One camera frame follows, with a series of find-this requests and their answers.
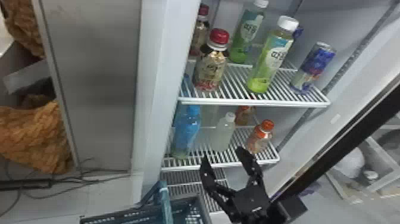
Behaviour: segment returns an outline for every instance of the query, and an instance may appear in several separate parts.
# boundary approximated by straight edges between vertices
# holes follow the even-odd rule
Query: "blue can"
[[[330,45],[317,42],[290,81],[290,88],[297,94],[306,94],[335,55],[336,50]]]

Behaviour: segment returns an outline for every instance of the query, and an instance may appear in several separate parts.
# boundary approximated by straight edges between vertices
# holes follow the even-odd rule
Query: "plastic bottle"
[[[255,154],[267,148],[272,138],[272,128],[274,123],[271,120],[263,120],[257,125],[246,141],[247,150]]]
[[[251,42],[264,19],[264,10],[267,5],[268,1],[266,0],[256,0],[245,8],[229,50],[229,59],[231,61],[235,63],[244,63],[246,61],[248,52],[251,49]]]
[[[279,17],[279,28],[272,31],[268,36],[262,53],[247,80],[247,87],[250,91],[263,93],[268,89],[290,46],[292,46],[292,33],[298,25],[299,22],[292,17],[285,15]]]
[[[226,30],[214,28],[207,43],[200,47],[192,82],[201,92],[216,91],[229,56],[227,43],[229,33]]]
[[[175,125],[171,155],[178,159],[184,159],[188,156],[200,129],[200,106],[188,105],[185,113],[177,114]]]
[[[247,125],[250,119],[250,116],[254,114],[255,107],[254,106],[238,106],[236,110],[236,125],[244,126]]]
[[[187,84],[190,83],[190,77],[186,73],[183,75],[183,80],[182,80],[182,83],[180,84],[180,89],[182,90],[183,96],[188,96],[188,90],[185,87],[185,82]],[[176,108],[175,108],[175,114],[174,114],[174,119],[172,122],[172,127],[175,127],[175,125],[176,125],[176,118],[179,117],[180,114],[186,113],[186,107],[187,107],[187,105],[184,105],[180,101],[178,101],[178,103],[176,104]]]
[[[214,151],[224,151],[228,149],[230,139],[235,131],[235,114],[226,113],[217,124],[214,134],[211,137],[211,148]]]
[[[190,44],[189,54],[192,56],[200,54],[200,47],[205,44],[207,40],[208,30],[210,29],[210,23],[207,19],[208,9],[208,5],[200,4],[195,31],[193,32],[192,43]]]

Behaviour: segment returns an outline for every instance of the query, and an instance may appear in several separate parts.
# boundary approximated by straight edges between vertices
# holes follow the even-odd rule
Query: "blue plastic basket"
[[[154,196],[153,203],[147,204]],[[87,217],[80,224],[211,224],[203,197],[186,194],[170,200],[165,182],[158,182],[135,208]]]

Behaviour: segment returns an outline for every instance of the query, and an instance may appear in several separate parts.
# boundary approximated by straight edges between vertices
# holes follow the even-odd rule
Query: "green bottle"
[[[251,41],[255,38],[264,19],[264,9],[267,5],[267,0],[256,0],[245,8],[229,50],[229,59],[234,63],[242,64],[246,61]]]
[[[265,41],[262,53],[247,80],[247,87],[255,93],[265,92],[276,72],[285,59],[293,43],[292,33],[299,22],[292,17],[282,15],[278,20],[278,29],[273,30]]]

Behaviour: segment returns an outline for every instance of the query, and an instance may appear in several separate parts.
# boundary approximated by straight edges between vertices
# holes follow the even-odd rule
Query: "refrigerator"
[[[267,194],[278,200],[299,194],[400,110],[399,1],[270,0],[249,60],[228,63],[222,95],[199,94],[183,80],[195,66],[188,52],[200,3],[210,7],[210,26],[232,37],[252,1],[33,1],[78,169],[93,168],[82,161],[94,158],[103,169],[140,173],[133,185],[143,193],[160,177],[200,191],[196,178],[182,175],[192,176],[206,156],[222,182],[241,188],[247,175],[234,150],[270,119],[273,139],[255,157]],[[304,31],[268,91],[253,96],[245,79],[280,15],[294,17]],[[317,41],[333,46],[336,56],[308,94],[294,94],[288,83]],[[178,102],[216,111],[218,119],[239,105],[256,112],[236,128],[227,151],[210,148],[216,122],[207,120],[193,152],[176,160],[170,144]]]

